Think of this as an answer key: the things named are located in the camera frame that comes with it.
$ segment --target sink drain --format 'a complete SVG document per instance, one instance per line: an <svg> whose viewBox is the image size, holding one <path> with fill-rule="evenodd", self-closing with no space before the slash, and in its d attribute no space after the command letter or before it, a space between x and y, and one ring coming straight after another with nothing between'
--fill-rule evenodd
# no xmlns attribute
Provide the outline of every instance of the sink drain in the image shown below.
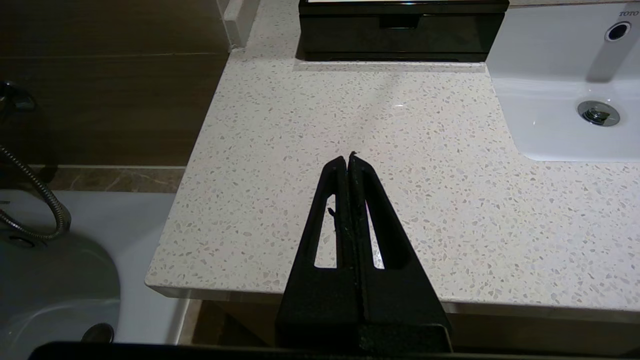
<svg viewBox="0 0 640 360"><path fill-rule="evenodd" d="M613 126L620 122L620 114L613 106L600 101L583 101L578 105L578 114L598 126Z"/></svg>
<svg viewBox="0 0 640 360"><path fill-rule="evenodd" d="M106 322L97 323L82 335L85 343L111 343L113 341L113 327Z"/></svg>

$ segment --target brown wall tile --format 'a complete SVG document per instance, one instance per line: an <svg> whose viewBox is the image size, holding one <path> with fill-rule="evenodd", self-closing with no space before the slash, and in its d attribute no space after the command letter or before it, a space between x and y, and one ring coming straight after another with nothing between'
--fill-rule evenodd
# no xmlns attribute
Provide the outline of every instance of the brown wall tile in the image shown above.
<svg viewBox="0 0 640 360"><path fill-rule="evenodd" d="M226 53L214 0L5 0L0 56Z"/></svg>
<svg viewBox="0 0 640 360"><path fill-rule="evenodd" d="M226 54L0 59L34 113L2 125L28 163L185 165Z"/></svg>

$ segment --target shower hose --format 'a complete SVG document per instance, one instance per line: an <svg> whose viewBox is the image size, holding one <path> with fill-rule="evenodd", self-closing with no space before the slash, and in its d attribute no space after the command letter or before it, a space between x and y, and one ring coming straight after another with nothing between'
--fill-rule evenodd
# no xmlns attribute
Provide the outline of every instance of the shower hose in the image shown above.
<svg viewBox="0 0 640 360"><path fill-rule="evenodd" d="M34 240L49 241L69 231L71 226L71 215L67 208L58 201L53 192L43 183L36 174L23 162L21 162L6 147L0 144L1 156L15 166L22 175L25 175L35 190L40 194L44 202L47 203L54 217L56 218L56 229L50 233L38 231L21 224L18 220L12 218L9 214L0 209L0 221L4 222L11 229L22 233Z"/></svg>

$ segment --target drawer handle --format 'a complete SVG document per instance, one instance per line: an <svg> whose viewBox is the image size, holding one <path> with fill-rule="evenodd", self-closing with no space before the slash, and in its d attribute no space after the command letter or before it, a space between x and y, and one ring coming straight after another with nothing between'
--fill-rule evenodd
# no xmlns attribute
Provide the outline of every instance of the drawer handle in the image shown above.
<svg viewBox="0 0 640 360"><path fill-rule="evenodd" d="M381 29L415 29L420 21L420 14L380 15Z"/></svg>

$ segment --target speckled white countertop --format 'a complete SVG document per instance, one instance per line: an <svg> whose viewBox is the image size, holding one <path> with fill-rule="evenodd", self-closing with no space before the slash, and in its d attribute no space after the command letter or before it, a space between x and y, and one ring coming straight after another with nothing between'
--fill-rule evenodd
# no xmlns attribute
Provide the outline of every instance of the speckled white countertop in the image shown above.
<svg viewBox="0 0 640 360"><path fill-rule="evenodd" d="M509 0L510 6L631 3L640 0Z"/></svg>
<svg viewBox="0 0 640 360"><path fill-rule="evenodd" d="M483 65L305 68L296 5L231 54L147 284L283 292L323 165L358 151L442 300L640 310L640 164L520 155Z"/></svg>

